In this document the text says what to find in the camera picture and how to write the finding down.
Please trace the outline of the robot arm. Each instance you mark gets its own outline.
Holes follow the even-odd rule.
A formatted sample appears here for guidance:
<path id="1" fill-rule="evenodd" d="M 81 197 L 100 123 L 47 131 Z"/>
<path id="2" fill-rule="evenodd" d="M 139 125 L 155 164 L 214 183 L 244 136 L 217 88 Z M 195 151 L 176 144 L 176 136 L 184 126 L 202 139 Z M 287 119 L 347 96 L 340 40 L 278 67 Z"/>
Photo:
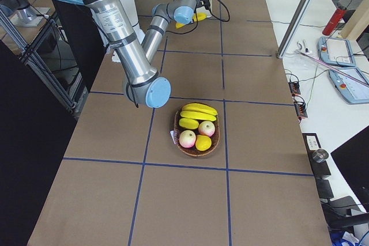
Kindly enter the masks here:
<path id="1" fill-rule="evenodd" d="M 58 0 L 93 10 L 98 26 L 119 57 L 126 73 L 123 87 L 135 105 L 162 107 L 171 93 L 170 82 L 151 65 L 171 21 L 188 24 L 200 0 L 161 3 L 153 9 L 151 24 L 140 40 L 134 0 Z"/>

